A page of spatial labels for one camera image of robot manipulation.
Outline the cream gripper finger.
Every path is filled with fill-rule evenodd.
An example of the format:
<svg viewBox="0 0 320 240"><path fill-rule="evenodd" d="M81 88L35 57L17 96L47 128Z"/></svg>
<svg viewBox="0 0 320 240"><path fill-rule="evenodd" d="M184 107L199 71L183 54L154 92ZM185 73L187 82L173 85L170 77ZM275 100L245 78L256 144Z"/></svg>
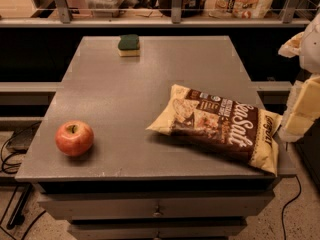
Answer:
<svg viewBox="0 0 320 240"><path fill-rule="evenodd" d="M297 81L290 92L283 129L303 136L320 117L320 76Z"/></svg>

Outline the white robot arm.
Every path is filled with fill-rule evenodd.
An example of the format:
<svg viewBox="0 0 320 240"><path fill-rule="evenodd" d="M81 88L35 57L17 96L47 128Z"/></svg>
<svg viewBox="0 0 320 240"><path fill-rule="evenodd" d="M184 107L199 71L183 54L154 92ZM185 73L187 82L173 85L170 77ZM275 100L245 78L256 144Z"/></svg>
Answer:
<svg viewBox="0 0 320 240"><path fill-rule="evenodd" d="M281 138L296 142L320 118L320 14L303 32L283 44L278 54L287 58L298 56L300 67L311 74L291 87L281 122Z"/></svg>

